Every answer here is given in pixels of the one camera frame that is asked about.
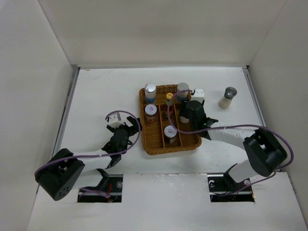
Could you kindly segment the black knob white powder bottle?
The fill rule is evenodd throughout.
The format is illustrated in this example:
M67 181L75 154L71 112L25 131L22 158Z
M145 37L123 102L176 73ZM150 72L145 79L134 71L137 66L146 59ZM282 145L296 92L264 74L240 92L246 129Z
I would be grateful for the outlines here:
M184 116L180 116L180 122L181 123L183 123L183 124L187 124L187 123L189 123L189 119L188 118L186 118L186 117L184 117Z

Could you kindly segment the tall blue label jar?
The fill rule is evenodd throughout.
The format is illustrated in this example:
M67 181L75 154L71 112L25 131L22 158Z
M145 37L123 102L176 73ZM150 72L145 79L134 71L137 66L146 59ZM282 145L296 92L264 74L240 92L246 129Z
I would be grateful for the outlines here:
M187 83L181 82L177 86L177 101L188 101L189 100L189 93L190 89Z

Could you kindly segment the dark paste jar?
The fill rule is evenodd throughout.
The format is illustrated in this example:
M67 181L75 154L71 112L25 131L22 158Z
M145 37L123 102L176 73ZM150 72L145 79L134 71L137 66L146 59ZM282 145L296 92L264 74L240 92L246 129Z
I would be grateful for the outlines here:
M168 125L164 128L164 139L166 144L173 144L177 137L177 131Z
M154 104L146 105L145 109L146 121L149 123L153 123L157 114L157 107Z

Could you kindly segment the red sauce bottle yellow cap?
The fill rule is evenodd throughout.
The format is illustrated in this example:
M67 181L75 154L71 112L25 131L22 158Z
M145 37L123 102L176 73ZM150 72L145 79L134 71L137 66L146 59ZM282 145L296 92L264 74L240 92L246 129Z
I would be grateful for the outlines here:
M174 112L174 107L173 107L173 100L172 100L173 94L171 92L166 94L165 98L165 112L164 112L164 117L168 118L167 113L169 112L169 116L172 117L173 112Z

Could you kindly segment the dark cap salt shaker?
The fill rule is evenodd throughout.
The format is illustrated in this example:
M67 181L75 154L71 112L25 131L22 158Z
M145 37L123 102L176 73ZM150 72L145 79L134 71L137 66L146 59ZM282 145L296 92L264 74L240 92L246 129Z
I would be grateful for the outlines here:
M218 102L218 105L222 109L228 109L231 105L233 98L237 95L237 89L234 87L227 87L225 89L223 97Z

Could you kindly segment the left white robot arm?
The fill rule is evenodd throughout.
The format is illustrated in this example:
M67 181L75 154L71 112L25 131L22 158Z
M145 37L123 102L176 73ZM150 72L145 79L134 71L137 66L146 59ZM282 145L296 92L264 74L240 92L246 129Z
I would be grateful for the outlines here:
M130 137L140 136L142 125L141 120L132 114L127 117L131 123L127 125L121 120L118 111L109 114L106 121L112 137L103 148L85 154L74 154L63 148L36 170L36 182L53 200L63 199L72 189L79 189L80 196L94 194L110 198L110 193L104 192L109 180L106 170L118 164L122 156L135 145Z

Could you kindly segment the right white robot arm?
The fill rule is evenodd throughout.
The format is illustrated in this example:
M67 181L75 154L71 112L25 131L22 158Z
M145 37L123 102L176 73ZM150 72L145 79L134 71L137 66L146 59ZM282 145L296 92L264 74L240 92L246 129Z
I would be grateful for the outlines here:
M256 130L212 129L218 120L206 116L203 104L193 100L181 101L179 116L187 119L200 137L236 146L247 155L245 161L234 164L224 173L226 189L235 190L242 181L256 175L269 177L287 158L286 150L265 127Z

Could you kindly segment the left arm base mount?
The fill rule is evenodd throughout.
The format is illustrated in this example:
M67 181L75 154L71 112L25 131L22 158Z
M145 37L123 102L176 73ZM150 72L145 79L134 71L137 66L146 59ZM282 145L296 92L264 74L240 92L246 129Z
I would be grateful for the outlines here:
M104 169L86 172L78 186L78 203L121 203L123 174L109 175Z

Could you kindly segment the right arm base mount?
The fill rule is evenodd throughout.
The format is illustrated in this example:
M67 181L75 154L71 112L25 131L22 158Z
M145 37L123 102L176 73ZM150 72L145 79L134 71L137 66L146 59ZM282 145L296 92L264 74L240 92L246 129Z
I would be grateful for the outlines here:
M223 173L207 175L210 201L213 203L254 202L249 178L236 183Z

